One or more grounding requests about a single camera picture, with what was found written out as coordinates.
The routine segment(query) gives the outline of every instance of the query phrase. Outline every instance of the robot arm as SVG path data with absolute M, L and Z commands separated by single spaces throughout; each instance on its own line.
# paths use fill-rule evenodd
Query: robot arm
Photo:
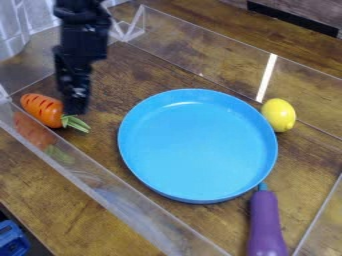
M 64 113 L 87 112 L 91 95 L 91 64 L 107 57 L 111 15 L 103 0 L 56 0 L 53 14 L 61 19 L 60 45 L 53 47 L 57 90 Z

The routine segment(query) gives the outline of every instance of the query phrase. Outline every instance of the toy lemon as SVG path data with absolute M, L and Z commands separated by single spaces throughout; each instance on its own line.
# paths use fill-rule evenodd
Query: toy lemon
M 270 122 L 275 132 L 286 132 L 292 129 L 295 123 L 295 111 L 291 104 L 282 99 L 270 99 L 262 106 L 262 114 Z

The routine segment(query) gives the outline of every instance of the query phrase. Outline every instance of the toy eggplant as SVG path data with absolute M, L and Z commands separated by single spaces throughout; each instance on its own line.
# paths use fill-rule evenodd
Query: toy eggplant
M 275 194 L 262 183 L 251 198 L 251 230 L 248 256 L 287 256 L 282 236 L 278 200 Z

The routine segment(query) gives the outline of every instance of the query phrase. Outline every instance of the plate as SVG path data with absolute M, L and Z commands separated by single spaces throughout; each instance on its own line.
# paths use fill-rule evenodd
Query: plate
M 146 186 L 195 204 L 252 189 L 278 157 L 274 130 L 256 109 L 206 89 L 171 90 L 142 101 L 124 117 L 117 143 Z

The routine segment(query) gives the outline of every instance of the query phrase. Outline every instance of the orange carrot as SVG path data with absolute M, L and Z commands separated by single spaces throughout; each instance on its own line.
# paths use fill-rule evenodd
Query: orange carrot
M 63 103 L 45 95 L 28 93 L 20 98 L 24 110 L 49 128 L 71 126 L 88 132 L 89 126 L 73 115 L 63 115 Z

